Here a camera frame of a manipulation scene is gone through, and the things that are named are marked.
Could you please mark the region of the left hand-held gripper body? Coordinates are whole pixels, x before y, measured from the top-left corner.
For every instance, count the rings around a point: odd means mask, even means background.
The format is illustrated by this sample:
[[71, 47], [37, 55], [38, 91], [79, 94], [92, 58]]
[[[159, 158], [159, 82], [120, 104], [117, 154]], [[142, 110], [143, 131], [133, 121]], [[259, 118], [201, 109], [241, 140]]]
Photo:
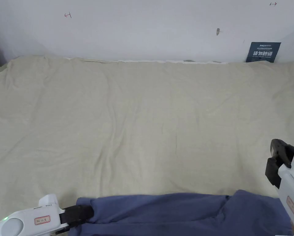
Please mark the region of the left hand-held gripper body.
[[65, 227], [55, 194], [39, 200], [38, 207], [16, 211], [0, 221], [0, 236], [50, 236]]

